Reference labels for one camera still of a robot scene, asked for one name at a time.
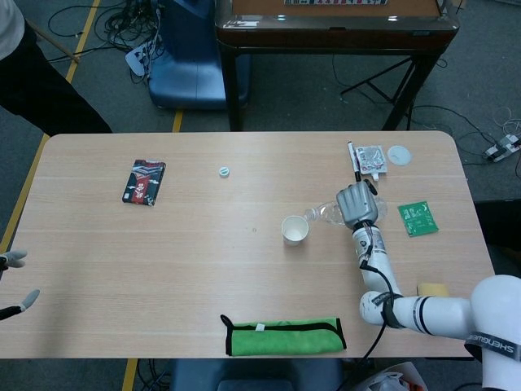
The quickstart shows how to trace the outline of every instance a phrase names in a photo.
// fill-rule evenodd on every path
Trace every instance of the green cloth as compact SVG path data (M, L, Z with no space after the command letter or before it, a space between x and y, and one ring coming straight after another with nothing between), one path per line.
M338 318L233 324L221 315L221 320L229 356L320 354L347 347Z

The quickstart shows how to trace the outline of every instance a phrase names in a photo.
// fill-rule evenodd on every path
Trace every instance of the white paper cup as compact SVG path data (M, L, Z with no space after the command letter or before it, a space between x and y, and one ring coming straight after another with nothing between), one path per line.
M288 216L282 222L282 236L284 243L296 246L308 235L309 225L301 216Z

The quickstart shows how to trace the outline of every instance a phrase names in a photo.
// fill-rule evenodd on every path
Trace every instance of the wooden table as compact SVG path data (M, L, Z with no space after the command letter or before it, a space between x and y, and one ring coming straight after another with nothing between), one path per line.
M395 130L459 29L456 7L450 0L388 0L378 6L287 6L282 0L216 0L216 5L217 40L232 131L242 129L235 63L239 55L410 56L408 71L389 97L393 108L382 127Z
M60 135L45 145L0 305L34 288L26 313L0 323L0 358L225 357L220 314L235 322L339 316L360 357L379 327L348 229L317 222L296 248L287 215L354 181L346 148L402 144L414 155L379 181L379 223L405 295L420 282L468 297L493 269L453 140L440 132ZM154 207L123 204L136 158L166 162ZM230 176L220 178L222 165ZM440 232L410 239L396 207L428 200ZM461 341L389 330L375 357L466 356Z

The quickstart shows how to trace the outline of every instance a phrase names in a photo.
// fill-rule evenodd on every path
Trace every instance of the clear plastic bottle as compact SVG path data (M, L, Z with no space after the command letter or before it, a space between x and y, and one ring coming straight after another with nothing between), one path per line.
M385 201L378 196L374 198L374 202L378 209L378 220L382 220L387 215L387 205ZM336 201L329 201L316 208L306 209L304 218L308 222L323 221L329 222L334 226L345 226L342 212L340 212L340 207Z

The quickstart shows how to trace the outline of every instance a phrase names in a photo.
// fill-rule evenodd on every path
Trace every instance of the pen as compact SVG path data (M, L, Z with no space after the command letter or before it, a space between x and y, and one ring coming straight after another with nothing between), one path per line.
M349 155L351 156L352 168L355 171L355 179L357 182L361 182L360 166L358 164L357 153L355 152L355 148L352 146L352 142L350 141L348 141L348 150Z

